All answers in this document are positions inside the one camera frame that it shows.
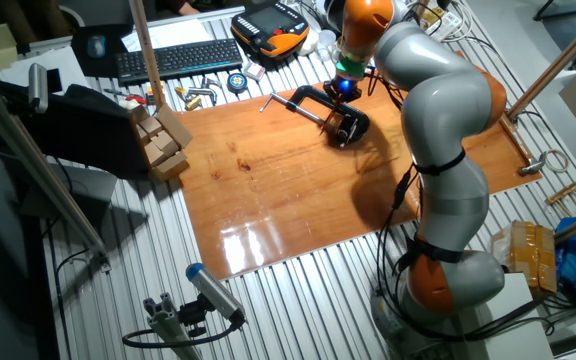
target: black keyboard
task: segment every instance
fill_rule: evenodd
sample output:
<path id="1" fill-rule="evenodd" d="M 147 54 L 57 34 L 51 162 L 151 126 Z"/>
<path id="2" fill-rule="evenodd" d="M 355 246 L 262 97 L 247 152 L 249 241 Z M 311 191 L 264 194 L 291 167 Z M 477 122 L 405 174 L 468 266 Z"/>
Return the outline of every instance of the black keyboard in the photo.
<path id="1" fill-rule="evenodd" d="M 117 54 L 119 85 L 148 81 L 141 51 Z M 211 40 L 155 49 L 159 77 L 178 78 L 238 68 L 243 64 L 234 39 Z"/>

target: white paper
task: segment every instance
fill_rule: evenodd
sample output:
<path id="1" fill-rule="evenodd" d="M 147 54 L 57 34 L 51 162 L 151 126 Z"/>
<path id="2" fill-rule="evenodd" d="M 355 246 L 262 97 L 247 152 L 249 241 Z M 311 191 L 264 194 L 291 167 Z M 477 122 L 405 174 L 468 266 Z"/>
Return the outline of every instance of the white paper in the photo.
<path id="1" fill-rule="evenodd" d="M 210 35 L 197 19 L 155 26 L 149 28 L 148 32 L 153 49 L 211 40 Z M 124 36 L 121 41 L 128 52 L 141 51 L 136 32 Z"/>
<path id="2" fill-rule="evenodd" d="M 72 84 L 89 88 L 88 81 L 84 76 L 75 53 L 70 46 L 50 50 L 40 56 L 14 62 L 10 68 L 0 71 L 0 79 L 19 86 L 28 86 L 28 70 L 32 64 L 39 64 L 46 70 L 59 69 L 62 91 L 56 92 L 63 95 L 68 86 Z"/>

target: slotted metal table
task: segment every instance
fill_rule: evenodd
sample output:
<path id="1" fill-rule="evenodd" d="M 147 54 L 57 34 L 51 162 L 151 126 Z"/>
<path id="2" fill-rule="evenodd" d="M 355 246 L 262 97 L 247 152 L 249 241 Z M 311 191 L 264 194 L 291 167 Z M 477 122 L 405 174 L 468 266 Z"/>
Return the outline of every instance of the slotted metal table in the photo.
<path id="1" fill-rule="evenodd" d="M 198 19 L 212 37 L 231 38 L 230 18 L 240 11 L 242 8 L 227 9 L 202 14 Z M 150 26 L 183 20 L 159 21 Z M 476 19 L 471 36 L 494 46 Z M 32 57 L 69 43 L 68 38 L 37 43 L 25 56 Z M 471 62 L 499 79 L 508 92 L 508 107 L 523 93 L 523 85 L 493 49 L 468 39 L 446 46 L 453 51 L 462 51 Z M 213 74 L 224 85 L 218 93 L 216 106 L 329 80 L 334 76 L 334 65 L 330 61 L 322 62 L 316 52 L 306 57 L 291 57 L 269 71 L 259 83 L 250 81 L 248 91 L 239 95 L 225 88 L 228 74 Z M 192 76 L 164 82 L 174 110 L 183 110 L 174 88 L 199 87 L 201 79 L 201 76 Z M 88 78 L 88 82 L 97 91 L 121 89 L 117 79 Z M 121 90 L 144 94 L 146 87 L 144 84 Z M 119 100 L 113 95 L 105 95 Z M 202 104 L 210 106 L 211 103 L 204 97 Z M 534 104 L 527 110 L 540 112 Z M 560 209 L 547 207 L 544 200 L 576 180 L 575 159 L 547 121 L 533 115 L 521 115 L 518 129 L 533 154 L 549 149 L 562 150 L 571 158 L 570 168 L 561 174 L 544 169 L 543 179 L 492 195 L 490 211 L 481 230 L 470 242 L 471 249 L 490 251 L 491 236 L 512 220 L 532 221 L 555 228 L 565 216 Z M 564 204 L 576 216 L 576 199 L 566 198 Z M 397 226 L 398 244 L 403 243 L 405 235 L 412 236 L 415 228 L 414 221 Z M 68 230 L 64 223 L 53 227 L 54 247 L 48 236 L 43 239 L 48 269 L 83 249 L 82 241 Z M 109 250 L 112 270 L 109 273 L 99 271 L 94 266 L 96 262 L 90 261 L 87 254 L 63 267 L 59 282 L 65 322 L 60 316 L 53 271 L 48 271 L 61 358 L 174 359 L 170 350 L 125 347 L 121 337 L 148 328 L 147 314 L 142 307 L 142 300 L 148 297 L 158 299 L 161 293 L 169 292 L 177 305 L 196 300 L 197 291 L 186 280 L 185 269 L 188 264 L 201 262 L 201 258 L 178 181 L 163 184 L 118 181 L 100 231 Z M 225 285 L 245 307 L 249 323 L 243 331 L 199 346 L 203 358 L 389 358 L 386 343 L 370 315 L 369 295 L 375 286 L 376 246 L 375 234 L 367 234 L 225 280 Z M 389 245 L 388 250 L 391 257 L 397 258 L 404 248 Z M 226 326 L 218 314 L 209 314 L 208 334 L 220 333 Z M 155 341 L 155 338 L 149 335 L 143 341 Z"/>

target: wooden board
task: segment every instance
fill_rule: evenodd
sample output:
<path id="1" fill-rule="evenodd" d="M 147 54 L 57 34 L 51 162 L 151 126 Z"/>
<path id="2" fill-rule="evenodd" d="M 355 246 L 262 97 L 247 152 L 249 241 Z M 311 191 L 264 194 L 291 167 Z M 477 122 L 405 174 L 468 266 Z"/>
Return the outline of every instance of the wooden board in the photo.
<path id="1" fill-rule="evenodd" d="M 367 81 L 360 86 L 364 95 L 352 105 L 372 123 L 345 149 L 278 102 L 260 113 L 266 97 L 180 115 L 195 136 L 180 175 L 184 198 L 202 261 L 217 278 L 381 228 L 411 158 L 387 92 L 379 85 L 369 97 Z M 311 100 L 302 105 L 328 113 Z M 464 148 L 493 193 L 541 177 L 517 174 L 521 156 L 499 125 L 465 139 Z M 418 196 L 408 192 L 394 223 L 415 218 Z"/>

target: orange handheld controller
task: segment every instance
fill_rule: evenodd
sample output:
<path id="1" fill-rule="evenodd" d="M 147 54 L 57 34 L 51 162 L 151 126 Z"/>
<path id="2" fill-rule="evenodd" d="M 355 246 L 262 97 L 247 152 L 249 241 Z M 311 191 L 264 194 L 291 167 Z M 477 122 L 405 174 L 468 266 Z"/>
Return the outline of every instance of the orange handheld controller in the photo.
<path id="1" fill-rule="evenodd" d="M 280 3 L 246 7 L 232 18 L 232 33 L 250 50 L 283 59 L 306 40 L 310 26 L 301 14 Z"/>

